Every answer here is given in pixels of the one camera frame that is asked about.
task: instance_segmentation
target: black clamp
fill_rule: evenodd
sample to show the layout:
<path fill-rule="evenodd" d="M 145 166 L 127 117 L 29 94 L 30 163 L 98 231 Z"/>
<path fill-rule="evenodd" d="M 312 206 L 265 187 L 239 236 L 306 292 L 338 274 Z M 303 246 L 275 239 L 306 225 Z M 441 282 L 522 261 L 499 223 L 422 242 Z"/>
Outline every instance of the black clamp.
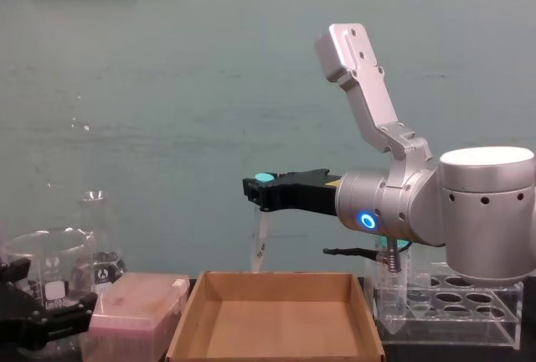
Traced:
<path fill-rule="evenodd" d="M 242 180 L 244 195 L 251 203 L 260 206 L 261 211 L 303 209 L 337 215 L 335 194 L 340 176 L 330 175 L 329 169 L 267 175 L 271 175 L 273 179 L 267 182 L 255 178 Z"/>
<path fill-rule="evenodd" d="M 47 310 L 13 284 L 27 276 L 29 266 L 28 259 L 0 266 L 0 344 L 38 350 L 49 341 L 87 331 L 97 295 L 92 292 L 74 305 Z"/>

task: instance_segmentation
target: silver arm link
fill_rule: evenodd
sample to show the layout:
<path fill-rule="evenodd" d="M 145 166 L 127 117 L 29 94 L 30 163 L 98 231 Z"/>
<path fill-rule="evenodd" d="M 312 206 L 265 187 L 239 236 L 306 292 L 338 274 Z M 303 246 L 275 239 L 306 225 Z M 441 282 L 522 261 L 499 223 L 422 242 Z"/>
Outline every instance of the silver arm link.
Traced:
<path fill-rule="evenodd" d="M 428 142 L 396 116 L 384 69 L 378 65 L 363 25 L 333 24 L 318 39 L 317 53 L 326 78 L 347 93 L 365 141 L 382 153 L 392 153 L 386 184 L 402 189 L 413 174 L 432 169 Z"/>

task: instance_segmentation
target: black table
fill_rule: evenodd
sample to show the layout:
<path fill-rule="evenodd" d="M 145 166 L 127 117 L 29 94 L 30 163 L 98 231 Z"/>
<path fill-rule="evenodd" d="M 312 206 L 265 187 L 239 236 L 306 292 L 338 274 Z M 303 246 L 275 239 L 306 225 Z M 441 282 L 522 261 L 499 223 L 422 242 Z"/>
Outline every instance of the black table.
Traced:
<path fill-rule="evenodd" d="M 536 277 L 525 282 L 521 349 L 502 347 L 385 345 L 387 362 L 536 362 Z M 81 362 L 79 355 L 54 362 Z M 0 348 L 0 362 L 28 362 L 13 347 Z"/>

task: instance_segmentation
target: robotic arm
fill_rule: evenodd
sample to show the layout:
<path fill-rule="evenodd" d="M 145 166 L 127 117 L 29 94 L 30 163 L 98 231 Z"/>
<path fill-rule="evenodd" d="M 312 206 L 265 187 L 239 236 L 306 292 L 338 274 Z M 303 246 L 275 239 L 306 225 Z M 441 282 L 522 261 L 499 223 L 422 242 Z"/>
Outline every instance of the robotic arm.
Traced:
<path fill-rule="evenodd" d="M 267 182 L 247 178 L 248 200 L 265 212 L 336 215 L 351 230 L 386 236 L 390 272 L 400 269 L 398 239 L 445 245 L 449 266 L 477 285 L 508 285 L 536 269 L 534 154 L 466 148 L 444 154 L 436 166 L 427 141 L 398 120 L 361 24 L 332 25 L 316 49 L 327 80 L 346 92 L 363 138 L 391 153 L 391 167 L 341 178 L 327 169 L 273 173 Z"/>

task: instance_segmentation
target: cardboard box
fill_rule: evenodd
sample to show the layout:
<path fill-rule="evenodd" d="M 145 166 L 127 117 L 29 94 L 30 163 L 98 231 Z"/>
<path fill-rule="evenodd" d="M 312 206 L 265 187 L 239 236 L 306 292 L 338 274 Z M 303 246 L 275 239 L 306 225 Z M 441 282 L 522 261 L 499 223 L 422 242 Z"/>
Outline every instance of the cardboard box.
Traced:
<path fill-rule="evenodd" d="M 356 278 L 343 273 L 202 274 L 168 362 L 382 362 Z"/>

